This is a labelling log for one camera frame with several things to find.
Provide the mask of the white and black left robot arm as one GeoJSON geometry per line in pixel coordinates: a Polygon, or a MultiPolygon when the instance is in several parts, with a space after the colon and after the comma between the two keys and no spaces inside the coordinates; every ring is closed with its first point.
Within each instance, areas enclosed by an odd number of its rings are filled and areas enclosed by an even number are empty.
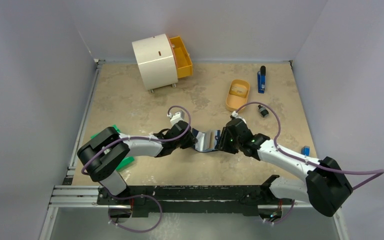
{"type": "Polygon", "coordinates": [[[129,199],[128,185],[116,170],[123,159],[160,158],[177,148],[191,148],[196,142],[190,125],[183,120],[150,136],[129,136],[110,126],[85,143],[77,151],[77,157],[83,164],[81,173],[105,187],[110,199],[122,205],[129,199]]]}

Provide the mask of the orange oval tray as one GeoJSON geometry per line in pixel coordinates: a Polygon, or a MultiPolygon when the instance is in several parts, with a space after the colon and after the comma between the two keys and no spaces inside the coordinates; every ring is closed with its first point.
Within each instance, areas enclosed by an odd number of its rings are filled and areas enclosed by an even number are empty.
{"type": "Polygon", "coordinates": [[[225,108],[233,112],[245,105],[248,102],[250,90],[249,82],[242,79],[232,80],[225,100],[225,108]]]}

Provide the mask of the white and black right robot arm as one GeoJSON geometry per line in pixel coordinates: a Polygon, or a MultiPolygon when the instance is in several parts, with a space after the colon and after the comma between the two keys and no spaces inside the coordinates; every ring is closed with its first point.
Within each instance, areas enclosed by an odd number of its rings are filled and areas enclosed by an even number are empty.
{"type": "Polygon", "coordinates": [[[278,199],[306,202],[324,216],[332,217],[353,193],[353,187],[338,162],[327,156],[317,159],[276,146],[270,137],[253,134],[240,118],[230,120],[221,130],[215,148],[275,165],[296,176],[296,180],[276,177],[261,189],[268,204],[278,199]]]}

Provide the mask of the blue leather card holder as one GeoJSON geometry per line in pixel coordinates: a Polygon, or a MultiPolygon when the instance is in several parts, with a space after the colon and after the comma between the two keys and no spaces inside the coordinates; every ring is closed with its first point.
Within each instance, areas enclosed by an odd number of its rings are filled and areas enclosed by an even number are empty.
{"type": "Polygon", "coordinates": [[[193,148],[200,153],[218,151],[217,145],[221,136],[221,130],[208,130],[206,132],[192,128],[191,133],[196,138],[193,148]]]}

